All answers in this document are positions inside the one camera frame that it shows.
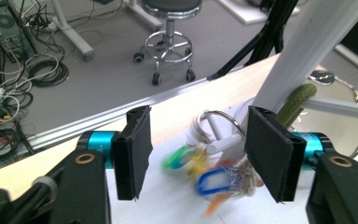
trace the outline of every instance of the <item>stool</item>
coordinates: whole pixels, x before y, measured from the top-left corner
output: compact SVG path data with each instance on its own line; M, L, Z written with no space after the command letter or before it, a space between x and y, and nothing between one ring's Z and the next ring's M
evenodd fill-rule
M153 85L158 85L161 78L158 72L160 63L180 63L186 61L188 69L186 79L193 81L194 75L190 58L194 46L190 39L174 31L174 21L191 18L200 12L202 0L143 0L142 7L148 14L167 20L166 30L149 36L141 51L133 56L136 63L144 59L145 52L156 60Z

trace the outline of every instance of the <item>metal key ring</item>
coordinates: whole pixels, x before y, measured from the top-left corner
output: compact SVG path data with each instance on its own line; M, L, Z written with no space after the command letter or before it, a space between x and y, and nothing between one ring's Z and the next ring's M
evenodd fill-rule
M230 115L226 114L225 112L222 112L219 110L205 111L197 117L197 123L200 123L201 118L204 118L204 116L208 116L208 115L212 115L212 114L218 115L220 117L227 119L232 125L234 125L237 128L242 139L245 139L246 133L243 130L243 128L240 126L240 124L234 118L232 118Z

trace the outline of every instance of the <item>metal stool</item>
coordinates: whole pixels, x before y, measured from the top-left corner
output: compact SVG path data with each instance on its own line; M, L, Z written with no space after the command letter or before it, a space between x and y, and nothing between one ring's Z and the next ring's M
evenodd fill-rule
M166 19L166 30L153 33L149 36L141 51L133 56L136 63L144 59L145 52L156 60L156 69L153 75L153 85L161 81L159 76L160 63L180 63L186 61L188 69L186 79L193 81L194 75L190 58L194 46L190 39L174 31L174 20L191 18L200 12L202 0L143 0L142 7L150 15Z

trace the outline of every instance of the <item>table surface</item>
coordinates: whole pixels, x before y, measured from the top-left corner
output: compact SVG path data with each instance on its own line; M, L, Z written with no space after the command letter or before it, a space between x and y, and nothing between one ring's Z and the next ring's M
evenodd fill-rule
M117 201L116 194L113 193L116 192L113 171L107 170L114 223L135 223L135 220L144 220L145 216L150 221L147 223L238 223L240 220L265 223L271 218L277 218L282 223L307 223L304 204L308 191L298 192L295 203L276 204L265 188L260 188L252 198L226 203L212 217L203 218L202 213L208 202L195 195L193 189L182 182L183 177L172 178L161 171L158 162L164 155L183 144L183 134L200 111L206 108L228 110L255 96L277 57L270 57L170 100L152 105L150 118L154 150L149 159L150 166L140 200L136 203ZM125 125L126 120L123 118L98 130L118 131ZM77 138L71 139L0 169L0 188L7 189L12 200L20 197L33 180L47 173L74 150L76 143ZM188 213L189 206L195 206L191 214ZM159 213L154 216L147 215L156 212Z

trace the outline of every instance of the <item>floor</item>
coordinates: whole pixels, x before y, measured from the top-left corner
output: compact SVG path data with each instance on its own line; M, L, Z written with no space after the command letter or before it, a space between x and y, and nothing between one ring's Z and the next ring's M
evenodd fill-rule
M92 10L90 0L79 2L82 3L80 7L73 7L72 0L61 0L65 15ZM304 3L299 1L300 13L289 20L285 29L286 43L290 41L301 15L312 4L312 0ZM115 0L105 6L95 3L94 7L106 11L118 5L119 1ZM196 81L217 72L262 26L263 23L243 25L215 0L204 0L199 15L175 23L175 29L187 35L195 45L193 69ZM63 63L69 68L70 76L53 88L33 88L34 102L22 121L23 129L28 134L49 132L187 84L185 63L162 65L161 84L151 84L154 61L145 57L142 63L135 63L132 58L152 34L152 30L124 5L113 16L88 21L77 26L76 30L92 45L95 55L90 62L85 62L62 34L55 35L69 54ZM358 90L358 68L336 52L331 50L321 61L321 65Z

